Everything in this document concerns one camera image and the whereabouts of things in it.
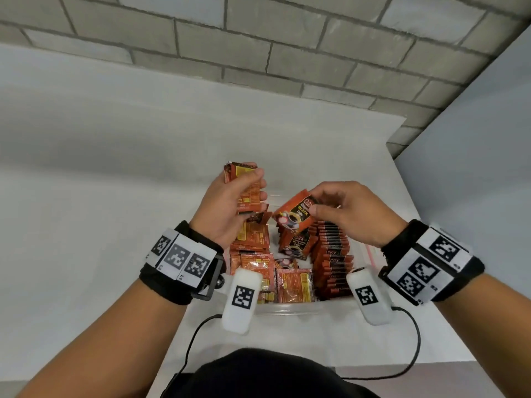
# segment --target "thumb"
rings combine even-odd
[[[310,215],[322,221],[330,221],[340,226],[343,217],[341,208],[332,208],[327,205],[312,205],[308,208]]]
[[[253,184],[259,182],[263,176],[264,170],[259,167],[258,169],[243,173],[231,181],[229,185],[234,190],[234,193],[239,195]]]

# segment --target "wristband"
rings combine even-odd
[[[140,280],[165,299],[188,305],[210,300],[226,270],[223,249],[182,221],[158,239],[144,260]]]
[[[415,306],[445,300],[485,271],[466,248],[418,220],[409,222],[382,253],[388,265],[379,277]]]

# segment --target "person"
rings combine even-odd
[[[248,216],[236,214],[238,196],[256,182],[264,188],[263,175],[262,169],[256,169],[228,184],[220,175],[189,227],[222,248],[229,247]],[[313,216],[336,223],[362,243],[381,248],[408,225],[356,181],[324,182],[311,194],[323,202],[311,207]],[[266,198],[262,191],[261,199]],[[506,397],[531,396],[531,301],[482,274],[436,306]],[[135,281],[18,397],[145,397],[185,312],[186,306],[171,303]],[[268,377],[265,369],[275,378]],[[315,362],[257,349],[242,349],[202,366],[164,397],[236,398],[262,395],[264,390],[305,397],[376,397]]]

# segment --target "black cable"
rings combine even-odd
[[[343,380],[358,380],[358,381],[386,380],[386,379],[389,379],[389,378],[396,378],[396,377],[403,376],[409,370],[411,370],[411,368],[413,367],[413,365],[417,361],[418,353],[421,351],[421,330],[418,329],[418,324],[417,324],[417,321],[415,321],[415,318],[413,318],[411,313],[408,312],[406,309],[403,309],[403,308],[398,307],[398,306],[393,306],[393,307],[391,307],[391,309],[393,311],[403,311],[404,313],[406,313],[409,316],[409,318],[411,318],[411,321],[413,321],[413,325],[415,325],[415,329],[417,330],[417,350],[415,351],[415,356],[413,356],[413,360],[411,361],[411,363],[408,364],[407,367],[404,370],[402,370],[400,373],[396,373],[396,374],[393,374],[393,375],[390,375],[390,376],[381,376],[381,377],[342,377]]]
[[[196,339],[197,332],[201,329],[201,327],[203,327],[203,325],[205,325],[210,320],[214,320],[215,318],[221,318],[221,317],[222,317],[221,314],[216,314],[216,315],[210,316],[210,317],[206,318],[205,320],[203,320],[203,322],[201,324],[199,324],[199,326],[197,326],[196,331],[194,332],[194,335],[192,336],[192,339],[190,340],[190,344],[188,345],[188,349],[186,350],[186,355],[184,356],[184,365],[179,370],[179,373],[174,374],[174,376],[171,378],[171,381],[168,383],[168,386],[163,391],[161,396],[164,396],[164,394],[168,390],[169,386],[172,385],[173,382],[175,381],[175,379],[181,375],[181,373],[183,372],[184,368],[188,364],[188,355],[190,354],[190,350],[192,349],[192,344],[194,343],[194,339]]]

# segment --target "person's right hand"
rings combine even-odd
[[[325,181],[310,193],[323,205],[309,207],[309,213],[334,222],[356,241],[381,248],[407,227],[404,219],[357,181]]]

